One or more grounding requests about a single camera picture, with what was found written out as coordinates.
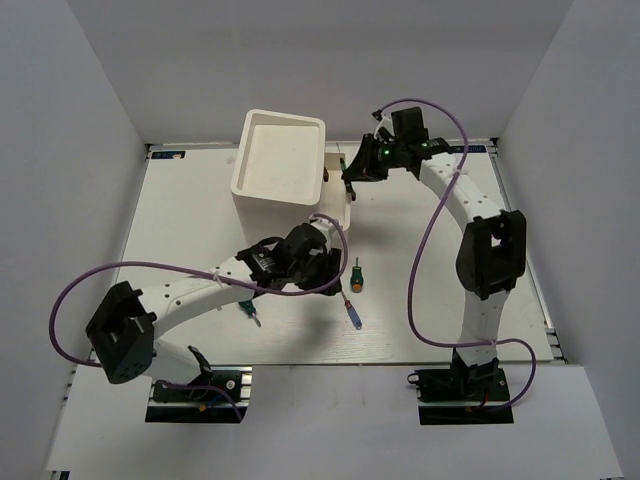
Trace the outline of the white drawer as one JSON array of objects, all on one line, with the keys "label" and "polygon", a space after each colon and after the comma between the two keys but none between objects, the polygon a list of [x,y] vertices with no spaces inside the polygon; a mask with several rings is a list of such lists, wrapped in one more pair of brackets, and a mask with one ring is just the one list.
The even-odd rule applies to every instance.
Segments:
[{"label": "white drawer", "polygon": [[345,156],[341,153],[326,153],[324,168],[325,179],[322,182],[318,211],[338,221],[344,232],[351,222],[352,197],[342,180]]}]

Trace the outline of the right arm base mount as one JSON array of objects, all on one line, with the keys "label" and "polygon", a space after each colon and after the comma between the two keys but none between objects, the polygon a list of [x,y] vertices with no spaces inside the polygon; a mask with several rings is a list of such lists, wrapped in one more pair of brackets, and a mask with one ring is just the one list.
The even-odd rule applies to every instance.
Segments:
[{"label": "right arm base mount", "polygon": [[416,389],[422,426],[508,425],[514,423],[510,391],[504,370],[470,393],[454,385],[449,369],[420,369],[407,376]]}]

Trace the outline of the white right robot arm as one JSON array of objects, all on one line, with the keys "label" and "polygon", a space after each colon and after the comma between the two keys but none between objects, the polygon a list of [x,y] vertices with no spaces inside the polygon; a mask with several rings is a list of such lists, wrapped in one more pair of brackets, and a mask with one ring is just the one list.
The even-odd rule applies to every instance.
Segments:
[{"label": "white right robot arm", "polygon": [[342,180],[379,182],[392,169],[411,173],[439,199],[462,232],[455,271],[465,291],[459,340],[445,384],[472,399],[498,377],[498,331],[504,305],[525,271],[525,216],[487,197],[464,172],[464,157],[442,138],[433,138],[418,107],[373,113],[376,129],[363,136]]}]

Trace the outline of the green orange stubby screwdriver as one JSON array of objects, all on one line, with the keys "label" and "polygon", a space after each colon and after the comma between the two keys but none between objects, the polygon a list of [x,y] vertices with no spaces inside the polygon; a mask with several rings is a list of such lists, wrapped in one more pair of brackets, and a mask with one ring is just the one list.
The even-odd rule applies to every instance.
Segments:
[{"label": "green orange stubby screwdriver", "polygon": [[355,259],[355,264],[351,270],[350,276],[350,288],[354,293],[360,293],[364,286],[364,276],[362,267],[359,264],[359,259]]}]

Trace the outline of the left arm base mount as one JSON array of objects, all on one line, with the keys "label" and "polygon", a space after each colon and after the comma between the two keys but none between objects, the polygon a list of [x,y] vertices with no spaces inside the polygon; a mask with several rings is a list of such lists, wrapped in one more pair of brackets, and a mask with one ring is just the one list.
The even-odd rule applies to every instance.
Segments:
[{"label": "left arm base mount", "polygon": [[214,390],[176,390],[152,384],[145,422],[151,424],[240,424],[249,406],[252,368],[213,367]]}]

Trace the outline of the blue red long screwdriver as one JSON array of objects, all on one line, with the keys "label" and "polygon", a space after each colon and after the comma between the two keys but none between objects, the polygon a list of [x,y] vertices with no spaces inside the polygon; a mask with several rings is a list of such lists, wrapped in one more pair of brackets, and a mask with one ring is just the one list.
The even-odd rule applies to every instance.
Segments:
[{"label": "blue red long screwdriver", "polygon": [[361,330],[362,329],[362,321],[360,319],[360,316],[359,316],[358,312],[356,311],[355,307],[353,306],[353,304],[347,298],[347,296],[345,295],[345,293],[343,291],[341,291],[341,296],[342,296],[342,300],[343,300],[344,307],[346,309],[347,315],[348,315],[353,327],[356,330]]}]

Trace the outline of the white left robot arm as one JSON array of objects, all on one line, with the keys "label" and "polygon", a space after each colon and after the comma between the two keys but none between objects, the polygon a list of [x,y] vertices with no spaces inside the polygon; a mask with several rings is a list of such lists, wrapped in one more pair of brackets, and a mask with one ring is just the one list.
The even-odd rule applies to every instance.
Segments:
[{"label": "white left robot arm", "polygon": [[201,273],[161,285],[113,285],[88,322],[86,334],[112,384],[141,375],[177,384],[199,399],[211,387],[210,369],[193,346],[163,341],[173,328],[228,304],[260,295],[340,292],[347,242],[339,224],[317,216],[284,238],[270,237]]}]

